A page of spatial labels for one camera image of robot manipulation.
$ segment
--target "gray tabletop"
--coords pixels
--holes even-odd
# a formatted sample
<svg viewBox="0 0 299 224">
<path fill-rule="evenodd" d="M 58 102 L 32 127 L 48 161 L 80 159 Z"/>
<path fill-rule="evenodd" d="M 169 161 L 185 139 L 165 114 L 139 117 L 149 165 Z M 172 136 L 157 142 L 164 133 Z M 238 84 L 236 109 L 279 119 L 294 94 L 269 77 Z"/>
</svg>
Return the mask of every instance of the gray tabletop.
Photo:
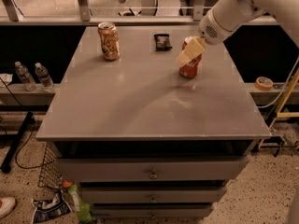
<svg viewBox="0 0 299 224">
<path fill-rule="evenodd" d="M 121 57 L 102 56 L 88 27 L 36 138 L 49 141 L 259 139 L 270 136 L 223 44 L 208 46 L 199 75 L 178 74 L 176 58 L 197 26 L 118 27 Z M 153 36 L 170 34 L 156 51 Z"/>
</svg>

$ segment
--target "robotic hand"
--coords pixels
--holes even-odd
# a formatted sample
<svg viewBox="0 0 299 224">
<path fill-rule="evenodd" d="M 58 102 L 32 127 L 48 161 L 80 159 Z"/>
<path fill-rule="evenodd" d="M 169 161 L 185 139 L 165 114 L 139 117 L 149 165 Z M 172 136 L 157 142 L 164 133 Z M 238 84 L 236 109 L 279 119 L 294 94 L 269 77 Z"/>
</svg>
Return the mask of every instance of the robotic hand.
<svg viewBox="0 0 299 224">
<path fill-rule="evenodd" d="M 244 22 L 272 15 L 299 47 L 299 0 L 219 0 L 199 23 L 206 42 L 216 45 L 232 35 Z"/>
</svg>

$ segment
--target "brown can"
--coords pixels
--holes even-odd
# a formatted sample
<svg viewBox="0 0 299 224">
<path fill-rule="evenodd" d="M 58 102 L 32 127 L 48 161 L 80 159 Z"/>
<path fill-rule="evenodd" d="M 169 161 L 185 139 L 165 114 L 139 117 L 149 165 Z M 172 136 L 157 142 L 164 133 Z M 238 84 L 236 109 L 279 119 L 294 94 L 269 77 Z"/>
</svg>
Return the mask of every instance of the brown can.
<svg viewBox="0 0 299 224">
<path fill-rule="evenodd" d="M 107 60 L 120 58 L 119 34 L 116 26 L 111 22 L 102 22 L 98 25 L 98 33 L 101 37 L 104 58 Z"/>
<path fill-rule="evenodd" d="M 182 49 L 185 49 L 188 42 L 193 38 L 193 36 L 188 36 L 183 45 Z M 198 74 L 198 65 L 200 60 L 202 59 L 202 54 L 195 57 L 193 60 L 191 60 L 189 63 L 184 64 L 179 68 L 179 73 L 186 78 L 194 78 Z"/>
</svg>

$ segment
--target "drawer handle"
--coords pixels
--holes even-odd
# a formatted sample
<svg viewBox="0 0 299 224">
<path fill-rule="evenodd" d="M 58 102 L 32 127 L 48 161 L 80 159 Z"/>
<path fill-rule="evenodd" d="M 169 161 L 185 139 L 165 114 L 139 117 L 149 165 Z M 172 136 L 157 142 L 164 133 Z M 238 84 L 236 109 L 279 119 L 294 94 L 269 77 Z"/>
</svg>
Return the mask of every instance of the drawer handle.
<svg viewBox="0 0 299 224">
<path fill-rule="evenodd" d="M 149 174 L 149 178 L 152 179 L 152 180 L 158 178 L 158 176 L 157 176 L 157 174 L 156 174 L 156 171 L 155 171 L 154 169 L 151 170 L 151 173 Z"/>
<path fill-rule="evenodd" d="M 155 196 L 151 196 L 150 203 L 157 203 Z"/>
</svg>

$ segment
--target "white shoe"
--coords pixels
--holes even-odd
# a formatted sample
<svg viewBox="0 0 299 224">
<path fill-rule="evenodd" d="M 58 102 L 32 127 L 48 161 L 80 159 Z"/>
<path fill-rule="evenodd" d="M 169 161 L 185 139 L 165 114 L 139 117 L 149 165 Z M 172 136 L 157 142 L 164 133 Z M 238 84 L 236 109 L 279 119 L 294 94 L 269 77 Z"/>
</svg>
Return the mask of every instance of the white shoe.
<svg viewBox="0 0 299 224">
<path fill-rule="evenodd" d="M 1 202 L 2 206 L 0 207 L 0 219 L 9 214 L 17 204 L 16 199 L 12 197 L 1 198 Z"/>
</svg>

